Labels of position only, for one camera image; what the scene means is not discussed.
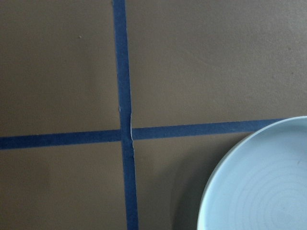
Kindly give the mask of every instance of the blue tape line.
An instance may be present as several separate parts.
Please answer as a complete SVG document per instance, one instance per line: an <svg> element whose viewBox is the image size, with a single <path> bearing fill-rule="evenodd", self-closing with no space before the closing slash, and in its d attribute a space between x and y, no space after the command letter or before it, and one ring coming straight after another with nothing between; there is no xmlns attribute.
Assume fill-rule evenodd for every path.
<svg viewBox="0 0 307 230"><path fill-rule="evenodd" d="M131 94L125 0L113 0L113 14L127 229L137 230L139 224L134 149L131 134Z"/></svg>
<svg viewBox="0 0 307 230"><path fill-rule="evenodd" d="M282 119L222 122L211 124L134 128L133 139L173 138L224 133L254 132Z"/></svg>
<svg viewBox="0 0 307 230"><path fill-rule="evenodd" d="M0 138L0 150L120 141L120 130Z"/></svg>

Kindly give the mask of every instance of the ceramic plate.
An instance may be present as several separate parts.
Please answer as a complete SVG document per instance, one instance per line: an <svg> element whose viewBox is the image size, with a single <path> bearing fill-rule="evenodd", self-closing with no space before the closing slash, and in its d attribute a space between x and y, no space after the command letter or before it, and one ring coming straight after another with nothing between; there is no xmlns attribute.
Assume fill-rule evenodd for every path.
<svg viewBox="0 0 307 230"><path fill-rule="evenodd" d="M307 116L269 125L225 155L206 185L197 229L307 229Z"/></svg>

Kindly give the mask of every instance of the brown surface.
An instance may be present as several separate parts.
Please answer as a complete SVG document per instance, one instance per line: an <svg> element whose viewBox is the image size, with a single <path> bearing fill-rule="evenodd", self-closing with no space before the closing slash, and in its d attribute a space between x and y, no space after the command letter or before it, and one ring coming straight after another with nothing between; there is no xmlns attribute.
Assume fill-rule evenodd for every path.
<svg viewBox="0 0 307 230"><path fill-rule="evenodd" d="M246 135L135 141L140 230L196 229L201 195L211 172Z"/></svg>
<svg viewBox="0 0 307 230"><path fill-rule="evenodd" d="M0 229L126 229L120 143L1 151Z"/></svg>
<svg viewBox="0 0 307 230"><path fill-rule="evenodd" d="M127 1L133 127L306 115L306 8Z"/></svg>
<svg viewBox="0 0 307 230"><path fill-rule="evenodd" d="M0 136L119 128L111 1L0 8Z"/></svg>

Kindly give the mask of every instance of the brown cardboard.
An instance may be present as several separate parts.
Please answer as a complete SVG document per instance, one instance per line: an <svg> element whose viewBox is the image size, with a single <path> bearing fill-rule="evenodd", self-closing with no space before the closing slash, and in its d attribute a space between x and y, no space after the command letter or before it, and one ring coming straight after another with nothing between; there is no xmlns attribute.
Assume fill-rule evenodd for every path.
<svg viewBox="0 0 307 230"><path fill-rule="evenodd" d="M111 1L1 1L0 136L119 128Z"/></svg>
<svg viewBox="0 0 307 230"><path fill-rule="evenodd" d="M306 8L127 1L133 127L306 115Z"/></svg>
<svg viewBox="0 0 307 230"><path fill-rule="evenodd" d="M246 135L134 141L140 230L196 229L211 172Z"/></svg>
<svg viewBox="0 0 307 230"><path fill-rule="evenodd" d="M1 151L0 229L126 229L120 142Z"/></svg>

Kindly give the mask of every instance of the round plate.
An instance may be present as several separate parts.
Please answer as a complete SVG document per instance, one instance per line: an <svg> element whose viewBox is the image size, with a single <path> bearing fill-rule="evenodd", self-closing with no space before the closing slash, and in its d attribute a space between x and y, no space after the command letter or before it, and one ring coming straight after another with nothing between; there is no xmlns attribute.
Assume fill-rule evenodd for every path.
<svg viewBox="0 0 307 230"><path fill-rule="evenodd" d="M205 187L198 230L307 229L307 116L234 146Z"/></svg>

